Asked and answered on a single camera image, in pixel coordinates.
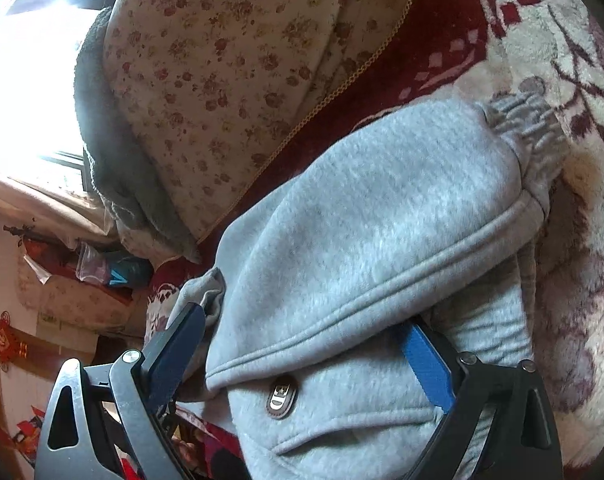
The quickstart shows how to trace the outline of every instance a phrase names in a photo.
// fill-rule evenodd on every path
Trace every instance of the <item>blue gripper pad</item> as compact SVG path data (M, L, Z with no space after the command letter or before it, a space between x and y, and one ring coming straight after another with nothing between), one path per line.
M151 412L166 405L177 390L191 357L202 338L207 317L204 309L189 303L165 331L156 333L142 352L153 343L161 347L152 368L148 372L148 400Z
M398 329L402 353L409 361L429 402L448 413L456 398L447 365L418 326L408 321Z

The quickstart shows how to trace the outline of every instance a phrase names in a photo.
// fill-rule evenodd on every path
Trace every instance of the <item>gray sweatshirt fabric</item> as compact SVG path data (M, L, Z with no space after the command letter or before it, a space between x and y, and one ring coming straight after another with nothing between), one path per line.
M536 95L423 102L338 142L227 229L221 308L194 378L199 394L226 390L253 478L392 480L412 468L442 416L388 330L415 314L485 362L532 357L532 240L566 150ZM283 373L300 389L275 420L265 406Z
M74 99L93 187L105 208L128 229L147 230L192 262L195 238L182 222L156 168L118 109L104 68L104 37L111 8L103 9L77 55Z

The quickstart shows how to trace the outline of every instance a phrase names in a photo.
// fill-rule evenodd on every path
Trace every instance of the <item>letter logo on patch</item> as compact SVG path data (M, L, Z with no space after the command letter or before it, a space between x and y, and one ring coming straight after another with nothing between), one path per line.
M266 411L273 418L284 418L293 407L298 392L298 383L290 375L278 377L271 385Z

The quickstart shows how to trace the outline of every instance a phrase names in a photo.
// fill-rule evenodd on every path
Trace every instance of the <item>window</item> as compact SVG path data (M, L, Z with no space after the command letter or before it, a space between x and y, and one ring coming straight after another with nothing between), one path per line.
M115 0L13 0L0 15L0 171L66 192L88 190L73 98L77 53Z

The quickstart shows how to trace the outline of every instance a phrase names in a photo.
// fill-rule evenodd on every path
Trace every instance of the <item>brown leather patch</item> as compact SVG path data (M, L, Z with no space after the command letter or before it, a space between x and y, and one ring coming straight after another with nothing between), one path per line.
M298 394L298 382L290 375L275 379L266 400L266 412L273 418L284 418L293 407Z

